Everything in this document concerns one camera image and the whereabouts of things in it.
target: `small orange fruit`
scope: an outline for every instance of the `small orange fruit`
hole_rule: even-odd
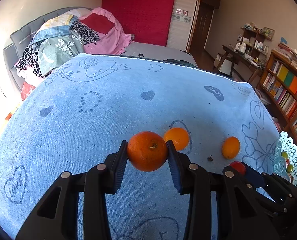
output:
[[[188,132],[180,127],[173,127],[164,134],[164,141],[172,140],[177,151],[183,150],[189,143]]]
[[[140,132],[129,140],[127,157],[138,170],[155,171],[167,159],[166,143],[161,136],[154,132]]]
[[[222,146],[222,154],[226,159],[233,159],[240,151],[240,141],[232,136],[228,137]]]

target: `green fruit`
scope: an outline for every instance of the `green fruit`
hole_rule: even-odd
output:
[[[286,167],[286,172],[287,173],[291,173],[293,170],[294,170],[294,167],[293,167],[292,164],[287,165],[287,167]]]
[[[283,158],[285,158],[285,159],[288,158],[287,152],[282,152],[282,153],[281,153],[281,156],[282,156]]]

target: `door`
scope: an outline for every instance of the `door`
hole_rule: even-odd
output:
[[[192,43],[189,49],[189,53],[193,55],[195,61],[199,61],[199,58],[203,53],[210,29],[210,23],[212,21],[213,11],[213,6],[206,3],[200,3]]]

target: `metal pin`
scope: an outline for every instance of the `metal pin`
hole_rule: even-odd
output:
[[[232,171],[226,171],[225,172],[225,176],[228,178],[233,178],[234,177],[234,173]]]
[[[100,163],[99,165],[96,166],[96,169],[99,171],[105,170],[106,165],[104,163]]]
[[[191,163],[189,166],[188,166],[191,170],[197,170],[198,169],[198,165],[195,164],[195,163]]]
[[[68,171],[62,172],[62,174],[61,174],[61,177],[62,177],[63,179],[66,179],[66,178],[68,178],[69,176],[70,176],[70,173],[69,173]]]

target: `red mattress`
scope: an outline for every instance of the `red mattress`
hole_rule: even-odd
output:
[[[174,0],[102,0],[134,41],[166,46]]]

